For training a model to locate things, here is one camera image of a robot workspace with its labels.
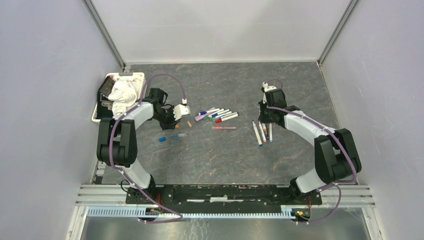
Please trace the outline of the lilac highlighter pen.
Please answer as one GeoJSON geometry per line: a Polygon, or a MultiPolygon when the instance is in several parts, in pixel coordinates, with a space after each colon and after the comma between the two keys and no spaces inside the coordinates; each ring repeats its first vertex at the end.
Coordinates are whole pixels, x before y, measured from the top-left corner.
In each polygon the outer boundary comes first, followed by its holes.
{"type": "Polygon", "coordinates": [[[209,115],[211,115],[213,112],[207,112],[207,111],[202,111],[202,112],[200,112],[199,113],[199,115],[197,115],[197,116],[195,116],[194,117],[194,120],[196,121],[196,122],[198,122],[198,121],[200,121],[200,120],[202,120],[202,119],[204,119],[205,117],[208,117],[209,115]]]}

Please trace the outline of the white crumpled cloth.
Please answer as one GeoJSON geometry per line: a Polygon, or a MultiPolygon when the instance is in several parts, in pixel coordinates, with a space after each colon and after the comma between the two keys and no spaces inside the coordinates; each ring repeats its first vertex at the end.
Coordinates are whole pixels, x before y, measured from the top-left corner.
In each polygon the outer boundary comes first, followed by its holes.
{"type": "Polygon", "coordinates": [[[113,101],[112,112],[115,118],[129,110],[140,99],[145,83],[145,75],[114,75],[115,81],[108,99],[113,101]]]}

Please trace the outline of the white plastic basket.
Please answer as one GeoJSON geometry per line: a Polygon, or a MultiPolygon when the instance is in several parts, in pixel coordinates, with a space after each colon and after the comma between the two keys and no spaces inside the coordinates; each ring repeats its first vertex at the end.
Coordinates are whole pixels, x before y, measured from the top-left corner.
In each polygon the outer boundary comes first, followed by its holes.
{"type": "Polygon", "coordinates": [[[143,72],[107,74],[97,91],[91,120],[99,123],[103,118],[117,117],[129,110],[142,97],[145,82],[143,72]]]}

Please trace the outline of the white marker red cap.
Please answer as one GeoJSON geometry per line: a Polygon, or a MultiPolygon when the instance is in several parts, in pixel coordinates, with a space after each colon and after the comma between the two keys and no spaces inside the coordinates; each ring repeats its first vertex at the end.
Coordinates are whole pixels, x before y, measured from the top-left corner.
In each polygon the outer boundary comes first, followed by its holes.
{"type": "Polygon", "coordinates": [[[221,123],[221,122],[224,122],[224,121],[230,120],[230,119],[232,119],[232,118],[236,118],[236,117],[238,117],[238,116],[239,116],[239,114],[238,114],[237,112],[234,112],[234,113],[233,113],[233,114],[231,114],[231,115],[224,116],[224,117],[221,117],[220,119],[217,119],[215,122],[216,122],[216,123],[221,123]]]}

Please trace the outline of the pink highlighter pen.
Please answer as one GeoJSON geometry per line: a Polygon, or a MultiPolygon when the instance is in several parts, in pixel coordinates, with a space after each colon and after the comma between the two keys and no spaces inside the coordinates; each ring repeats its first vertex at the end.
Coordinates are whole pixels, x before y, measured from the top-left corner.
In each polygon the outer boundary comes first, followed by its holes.
{"type": "Polygon", "coordinates": [[[212,130],[236,130],[236,126],[212,126],[212,130]]]}

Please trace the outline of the black box in basket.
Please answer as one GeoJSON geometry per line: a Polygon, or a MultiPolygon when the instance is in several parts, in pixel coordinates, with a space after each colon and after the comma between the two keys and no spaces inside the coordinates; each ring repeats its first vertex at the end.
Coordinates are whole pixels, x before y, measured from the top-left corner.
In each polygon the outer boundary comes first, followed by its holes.
{"type": "Polygon", "coordinates": [[[103,118],[113,117],[113,101],[109,100],[108,96],[112,92],[112,88],[115,84],[113,77],[107,76],[103,83],[100,85],[96,95],[96,119],[100,120],[103,118]]]}

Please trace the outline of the white marker light-blue cap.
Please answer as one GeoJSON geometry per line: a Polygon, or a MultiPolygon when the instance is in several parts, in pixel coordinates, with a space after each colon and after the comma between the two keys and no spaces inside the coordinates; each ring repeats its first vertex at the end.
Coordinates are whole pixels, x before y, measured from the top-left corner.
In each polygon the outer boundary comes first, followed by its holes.
{"type": "Polygon", "coordinates": [[[273,127],[271,123],[268,124],[267,132],[268,132],[269,142],[272,143],[273,142],[273,127]]]}

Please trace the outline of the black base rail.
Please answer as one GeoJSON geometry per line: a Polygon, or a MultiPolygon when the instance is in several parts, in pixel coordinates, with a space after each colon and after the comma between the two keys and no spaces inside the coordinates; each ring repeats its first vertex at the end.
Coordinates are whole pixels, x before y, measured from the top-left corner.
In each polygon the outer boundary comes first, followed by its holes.
{"type": "Polygon", "coordinates": [[[315,191],[296,193],[288,185],[276,184],[165,184],[146,193],[181,214],[280,213],[282,206],[302,208],[323,203],[315,191]]]}

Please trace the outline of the white marker blue cap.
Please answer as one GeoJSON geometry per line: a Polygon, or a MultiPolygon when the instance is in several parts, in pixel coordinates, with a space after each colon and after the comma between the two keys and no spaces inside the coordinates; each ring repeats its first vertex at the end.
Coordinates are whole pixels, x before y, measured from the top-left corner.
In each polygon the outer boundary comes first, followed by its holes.
{"type": "Polygon", "coordinates": [[[263,146],[263,142],[262,142],[262,140],[261,140],[261,136],[260,136],[260,134],[259,134],[259,131],[258,131],[257,125],[256,125],[256,123],[255,123],[255,121],[254,121],[254,120],[252,121],[252,126],[253,126],[253,130],[254,130],[254,133],[255,133],[255,137],[256,137],[257,143],[258,143],[258,145],[259,145],[260,147],[262,147],[262,146],[263,146]]]}

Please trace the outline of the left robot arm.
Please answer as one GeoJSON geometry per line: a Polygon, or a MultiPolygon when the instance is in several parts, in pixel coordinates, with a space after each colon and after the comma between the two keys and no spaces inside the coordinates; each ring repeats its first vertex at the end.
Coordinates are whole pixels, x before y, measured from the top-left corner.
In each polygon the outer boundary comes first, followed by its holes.
{"type": "Polygon", "coordinates": [[[145,204],[157,198],[154,178],[138,161],[136,130],[146,121],[156,120],[162,130],[173,130],[181,120],[175,107],[166,104],[168,94],[152,88],[146,98],[132,106],[118,118],[103,118],[99,123],[97,159],[119,171],[130,186],[138,189],[138,197],[145,204]]]}

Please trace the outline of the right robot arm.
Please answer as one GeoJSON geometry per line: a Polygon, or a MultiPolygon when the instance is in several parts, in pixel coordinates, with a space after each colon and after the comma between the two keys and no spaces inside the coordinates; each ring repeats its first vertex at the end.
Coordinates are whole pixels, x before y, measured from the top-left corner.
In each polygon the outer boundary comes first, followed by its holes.
{"type": "Polygon", "coordinates": [[[362,164],[352,133],[325,126],[307,116],[298,107],[289,106],[281,88],[263,85],[259,102],[259,122],[274,124],[294,132],[314,150],[314,166],[291,180],[289,199],[302,204],[312,191],[323,191],[338,184],[354,184],[362,164]]]}

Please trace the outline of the white marker green cap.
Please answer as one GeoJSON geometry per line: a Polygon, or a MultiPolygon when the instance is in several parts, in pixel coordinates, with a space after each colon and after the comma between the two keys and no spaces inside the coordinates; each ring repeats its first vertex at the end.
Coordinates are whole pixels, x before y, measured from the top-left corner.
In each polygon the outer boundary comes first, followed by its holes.
{"type": "Polygon", "coordinates": [[[220,110],[217,110],[217,111],[215,111],[215,112],[212,112],[210,115],[205,116],[205,117],[203,118],[203,120],[214,118],[214,117],[216,117],[216,116],[218,116],[218,115],[221,115],[221,114],[227,113],[227,112],[229,112],[229,111],[230,111],[230,109],[220,109],[220,110]]]}

